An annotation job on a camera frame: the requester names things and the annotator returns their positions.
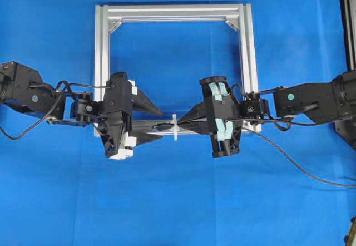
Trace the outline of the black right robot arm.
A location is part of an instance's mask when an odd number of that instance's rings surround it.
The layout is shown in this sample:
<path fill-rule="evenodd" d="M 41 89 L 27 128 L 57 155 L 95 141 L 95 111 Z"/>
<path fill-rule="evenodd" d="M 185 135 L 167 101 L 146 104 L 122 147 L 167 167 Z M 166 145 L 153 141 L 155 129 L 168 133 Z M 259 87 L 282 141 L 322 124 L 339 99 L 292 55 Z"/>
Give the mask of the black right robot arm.
<path fill-rule="evenodd" d="M 304 114 L 313 125 L 333 122 L 336 132 L 355 147 L 355 72 L 349 71 L 327 83 L 304 83 L 267 91 L 234 95 L 226 77 L 200 80 L 203 102 L 195 105 L 178 126 L 209 135 L 215 158 L 239 153 L 243 124 L 272 122 L 289 130 L 293 118 Z"/>

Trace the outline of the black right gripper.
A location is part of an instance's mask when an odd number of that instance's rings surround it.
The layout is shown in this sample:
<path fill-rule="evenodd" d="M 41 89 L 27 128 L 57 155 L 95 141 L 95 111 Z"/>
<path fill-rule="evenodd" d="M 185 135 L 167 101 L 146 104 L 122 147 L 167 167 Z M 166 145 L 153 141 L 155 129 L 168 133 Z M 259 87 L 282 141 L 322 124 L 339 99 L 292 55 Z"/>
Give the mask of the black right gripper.
<path fill-rule="evenodd" d="M 210 135 L 215 158 L 238 154 L 243 122 L 239 120 L 239 102 L 226 77 L 203 78 L 200 85 L 204 102 L 181 117 L 178 126 L 200 135 Z M 193 121 L 202 118 L 207 121 Z"/>

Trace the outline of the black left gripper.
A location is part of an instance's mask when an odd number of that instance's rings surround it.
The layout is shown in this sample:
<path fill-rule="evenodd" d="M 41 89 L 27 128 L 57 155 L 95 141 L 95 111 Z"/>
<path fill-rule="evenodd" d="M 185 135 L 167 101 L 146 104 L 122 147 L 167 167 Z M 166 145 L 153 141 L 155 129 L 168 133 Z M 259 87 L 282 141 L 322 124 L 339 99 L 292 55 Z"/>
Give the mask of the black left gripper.
<path fill-rule="evenodd" d="M 106 82 L 103 101 L 99 105 L 100 122 L 98 130 L 105 148 L 105 157 L 124 160 L 132 157 L 133 148 L 162 139 L 163 136 L 132 131 L 133 110 L 150 115 L 163 113 L 152 101 L 127 78 L 125 72 L 117 72 Z"/>

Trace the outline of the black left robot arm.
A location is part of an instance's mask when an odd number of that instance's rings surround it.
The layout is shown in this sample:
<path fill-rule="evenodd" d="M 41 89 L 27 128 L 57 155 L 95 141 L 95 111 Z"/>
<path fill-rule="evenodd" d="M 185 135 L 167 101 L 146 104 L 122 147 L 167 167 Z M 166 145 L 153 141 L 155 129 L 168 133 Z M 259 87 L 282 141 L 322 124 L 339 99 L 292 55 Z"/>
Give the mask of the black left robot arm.
<path fill-rule="evenodd" d="M 103 101 L 89 92 L 74 92 L 72 84 L 60 81 L 56 87 L 42 81 L 38 71 L 17 62 L 1 64 L 1 103 L 24 115 L 54 125 L 93 125 L 105 156 L 124 160 L 134 148 L 161 139 L 160 135 L 135 131 L 133 112 L 160 115 L 161 111 L 139 90 L 124 72 L 110 76 L 102 87 Z"/>

